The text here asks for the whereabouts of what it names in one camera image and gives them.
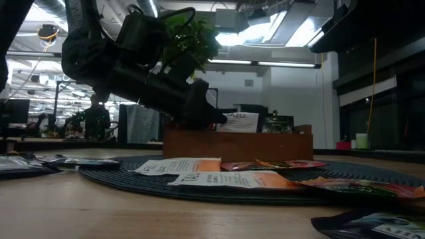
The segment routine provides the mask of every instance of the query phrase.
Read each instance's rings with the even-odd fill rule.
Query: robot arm
[[[194,8],[154,18],[132,6],[135,11],[124,20],[117,40],[112,40],[99,23],[95,0],[65,3],[69,34],[62,46],[62,69],[77,82],[92,86],[101,101],[112,93],[194,125],[226,122],[205,98],[207,82],[186,83],[198,64],[188,52],[175,59],[168,73],[150,72],[164,47],[175,40],[164,20],[189,11],[194,16]]]

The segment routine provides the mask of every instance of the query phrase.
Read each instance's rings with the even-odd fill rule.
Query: box
[[[310,125],[296,133],[229,133],[167,127],[163,158],[221,157],[222,162],[313,160]]]

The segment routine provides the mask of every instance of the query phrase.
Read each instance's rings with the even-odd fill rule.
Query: red object
[[[351,142],[337,142],[337,149],[339,150],[349,150],[351,149]]]

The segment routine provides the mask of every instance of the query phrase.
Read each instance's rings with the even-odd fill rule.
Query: seed packet
[[[63,155],[55,156],[36,156],[38,160],[44,161],[54,167],[71,167],[84,166],[92,168],[110,168],[119,167],[120,162],[111,159],[81,159],[73,157],[65,157]]]
[[[338,193],[350,193],[379,197],[393,197],[402,199],[418,199],[425,197],[424,187],[409,187],[394,183],[382,183],[369,180],[356,179],[317,179],[298,182],[301,185],[307,185],[320,189],[326,189]]]
[[[309,160],[295,160],[283,162],[263,162],[256,159],[256,162],[246,163],[222,163],[221,167],[228,171],[246,170],[273,170],[273,169],[307,169],[311,167],[322,167],[326,163]]]
[[[35,159],[25,159],[19,156],[0,156],[0,180],[35,177],[58,172],[61,172],[61,170],[49,167]]]
[[[338,239],[425,238],[425,214],[417,210],[356,210],[332,217],[311,219],[320,233]]]

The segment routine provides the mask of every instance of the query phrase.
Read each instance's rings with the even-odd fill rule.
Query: table surface
[[[73,149],[37,155],[109,158],[158,155],[160,151]],[[325,157],[423,177],[411,163]],[[350,208],[248,206],[163,199],[93,183],[69,170],[55,175],[0,181],[0,238],[326,238],[310,218]]]

